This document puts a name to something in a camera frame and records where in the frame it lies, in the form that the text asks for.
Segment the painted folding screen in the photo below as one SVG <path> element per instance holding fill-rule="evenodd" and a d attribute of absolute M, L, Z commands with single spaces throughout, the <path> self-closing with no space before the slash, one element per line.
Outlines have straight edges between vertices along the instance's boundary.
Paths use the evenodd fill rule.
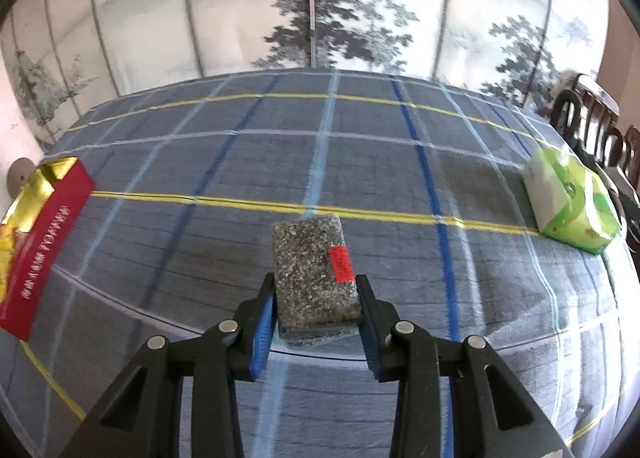
<path fill-rule="evenodd" d="M 1 57 L 40 144 L 94 106 L 232 72 L 408 75 L 540 106 L 596 74 L 608 0 L 16 0 Z"/>

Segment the dark wooden chair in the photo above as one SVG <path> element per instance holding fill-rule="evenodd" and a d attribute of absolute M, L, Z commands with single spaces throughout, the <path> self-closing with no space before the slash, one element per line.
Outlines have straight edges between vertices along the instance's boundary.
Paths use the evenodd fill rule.
<path fill-rule="evenodd" d="M 631 254 L 639 254 L 639 143 L 617 127 L 620 107 L 593 78 L 561 72 L 550 89 L 550 124 L 597 172 L 622 215 Z"/>

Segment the round stone disc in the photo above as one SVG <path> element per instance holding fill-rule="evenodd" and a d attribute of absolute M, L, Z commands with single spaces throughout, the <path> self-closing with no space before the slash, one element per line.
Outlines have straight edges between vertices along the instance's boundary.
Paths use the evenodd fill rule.
<path fill-rule="evenodd" d="M 18 158 L 10 165 L 6 173 L 6 190 L 11 199 L 18 196 L 35 170 L 36 166 L 29 158 Z"/>

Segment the grey speckled sesame cake block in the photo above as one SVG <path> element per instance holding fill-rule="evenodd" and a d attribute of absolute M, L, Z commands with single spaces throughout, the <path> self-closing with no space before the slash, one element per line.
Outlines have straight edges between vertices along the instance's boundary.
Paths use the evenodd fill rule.
<path fill-rule="evenodd" d="M 362 309 L 341 218 L 334 214 L 273 226 L 280 339 L 292 348 L 350 337 Z"/>

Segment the green white tissue pack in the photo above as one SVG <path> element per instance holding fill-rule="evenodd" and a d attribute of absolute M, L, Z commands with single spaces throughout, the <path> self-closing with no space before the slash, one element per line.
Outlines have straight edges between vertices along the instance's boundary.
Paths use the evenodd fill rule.
<path fill-rule="evenodd" d="M 570 148 L 537 149 L 522 176 L 542 235 L 599 255 L 620 233 L 608 188 Z"/>

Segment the red gold toffee tin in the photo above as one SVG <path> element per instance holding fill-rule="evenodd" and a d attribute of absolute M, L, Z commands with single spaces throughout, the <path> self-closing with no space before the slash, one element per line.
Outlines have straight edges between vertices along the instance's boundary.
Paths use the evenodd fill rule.
<path fill-rule="evenodd" d="M 22 341 L 51 267 L 96 184 L 76 157 L 44 162 L 1 221 L 1 328 Z"/>

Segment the grey plaid tablecloth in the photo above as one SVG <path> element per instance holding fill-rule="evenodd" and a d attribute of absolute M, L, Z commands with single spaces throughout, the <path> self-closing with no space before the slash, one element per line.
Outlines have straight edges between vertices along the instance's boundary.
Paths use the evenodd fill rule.
<path fill-rule="evenodd" d="M 536 232 L 521 171 L 562 146 L 534 114 L 394 76 L 266 71 L 102 103 L 46 151 L 96 193 L 29 340 L 2 335 L 2 412 L 58 456 L 146 339 L 257 291 L 274 224 L 335 213 L 378 297 L 437 337 L 486 337 L 574 454 L 600 456 L 639 394 L 639 284 L 623 241 L 594 256 Z"/>

